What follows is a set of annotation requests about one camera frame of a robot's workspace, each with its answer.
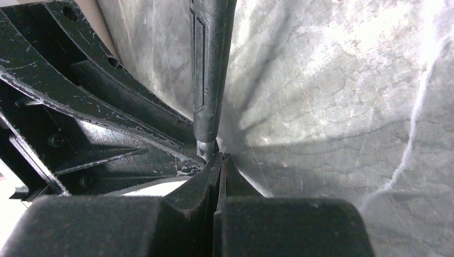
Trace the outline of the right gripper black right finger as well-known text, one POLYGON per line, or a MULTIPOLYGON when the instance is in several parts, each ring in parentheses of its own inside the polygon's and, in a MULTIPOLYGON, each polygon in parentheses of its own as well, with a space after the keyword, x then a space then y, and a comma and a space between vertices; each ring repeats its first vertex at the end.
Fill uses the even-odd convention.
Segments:
POLYGON ((225 154, 214 213, 213 256, 373 256, 363 219, 348 201, 266 198, 225 154))

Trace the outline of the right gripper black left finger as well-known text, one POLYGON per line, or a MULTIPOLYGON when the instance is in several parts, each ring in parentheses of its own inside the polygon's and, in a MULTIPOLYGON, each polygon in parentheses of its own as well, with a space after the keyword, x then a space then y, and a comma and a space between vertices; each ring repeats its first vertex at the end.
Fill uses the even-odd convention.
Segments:
POLYGON ((211 256, 223 155, 166 196, 46 196, 1 256, 211 256))

